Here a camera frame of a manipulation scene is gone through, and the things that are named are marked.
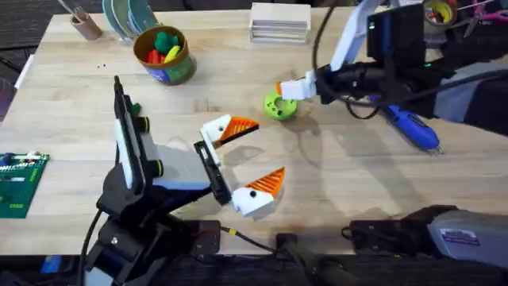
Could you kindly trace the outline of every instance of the blue screwdriver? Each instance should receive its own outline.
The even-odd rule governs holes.
[[[369,96],[371,101],[375,101],[376,98],[377,96]],[[439,147],[440,142],[436,132],[417,115],[400,110],[395,105],[381,106],[379,111],[419,149],[430,155],[443,153],[443,150]]]

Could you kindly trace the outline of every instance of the green circuit board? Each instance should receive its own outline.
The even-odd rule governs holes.
[[[26,217],[48,160],[48,154],[0,153],[0,218]]]

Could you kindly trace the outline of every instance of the label sticker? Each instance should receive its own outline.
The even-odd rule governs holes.
[[[439,229],[446,242],[479,246],[476,234],[470,230]]]
[[[170,82],[169,78],[167,77],[167,74],[164,70],[156,70],[152,68],[146,68],[147,72],[154,78],[160,81],[164,82]]]

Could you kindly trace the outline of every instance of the cable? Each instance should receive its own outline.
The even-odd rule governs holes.
[[[94,232],[95,225],[97,225],[98,218],[100,218],[102,211],[97,210],[97,213],[88,228],[87,235],[85,236],[85,240],[83,241],[83,247],[81,248],[81,255],[79,255],[79,264],[78,264],[78,286],[83,286],[83,274],[85,267],[85,256],[87,255],[88,244],[90,243],[90,238],[92,236],[92,232]]]
[[[374,107],[374,110],[367,116],[365,117],[361,117],[359,116],[351,107],[351,103],[349,101],[346,102],[346,109],[349,111],[349,113],[351,114],[351,116],[353,116],[354,118],[356,119],[361,119],[361,120],[367,120],[367,119],[371,119],[373,117],[375,117],[376,114],[378,114],[379,112],[379,106],[377,107]]]
[[[232,229],[232,228],[228,228],[228,227],[225,227],[225,226],[221,226],[221,230],[222,230],[222,231],[227,232],[228,234],[231,234],[231,235],[236,235],[236,236],[238,236],[239,238],[241,238],[241,239],[245,240],[246,242],[248,242],[248,243],[250,243],[250,244],[252,244],[252,245],[255,245],[255,246],[257,246],[257,247],[259,247],[259,248],[261,248],[261,249],[267,250],[267,251],[268,251],[268,252],[270,252],[270,253],[276,253],[276,252],[277,252],[277,251],[276,251],[276,249],[273,249],[273,248],[272,248],[272,247],[270,247],[270,246],[262,245],[262,244],[260,244],[259,242],[256,242],[256,241],[252,240],[251,238],[249,238],[249,237],[245,236],[244,234],[242,234],[242,233],[241,233],[240,231],[238,231],[238,230],[234,230],[234,229]]]
[[[439,87],[430,88],[428,90],[420,91],[416,94],[411,94],[403,99],[392,99],[392,100],[383,100],[380,102],[358,102],[350,99],[345,99],[343,95],[339,95],[336,93],[325,81],[321,73],[318,71],[318,50],[319,50],[319,42],[321,41],[321,36],[323,34],[323,31],[325,30],[326,24],[328,23],[328,20],[330,16],[332,15],[333,11],[335,10],[335,7],[337,7],[339,0],[333,1],[333,4],[329,7],[328,11],[326,12],[325,18],[323,19],[323,22],[319,26],[319,29],[317,30],[317,35],[314,40],[314,46],[312,47],[312,69],[314,70],[314,75],[316,77],[316,87],[320,89],[320,92],[323,95],[327,95],[329,97],[335,98],[337,100],[340,100],[342,102],[346,102],[347,104],[350,104],[352,106],[368,106],[368,107],[377,107],[377,106],[388,106],[388,105],[397,105],[401,102],[410,101],[419,99],[428,95],[432,95],[434,93],[437,93],[439,91],[444,91],[452,87],[456,87],[465,83],[470,83],[476,80],[481,79],[494,79],[494,78],[505,78],[508,77],[508,70],[502,69],[497,71],[488,71],[484,72],[482,74],[469,76],[467,78],[458,79],[451,83],[446,83],[443,85],[440,85]]]

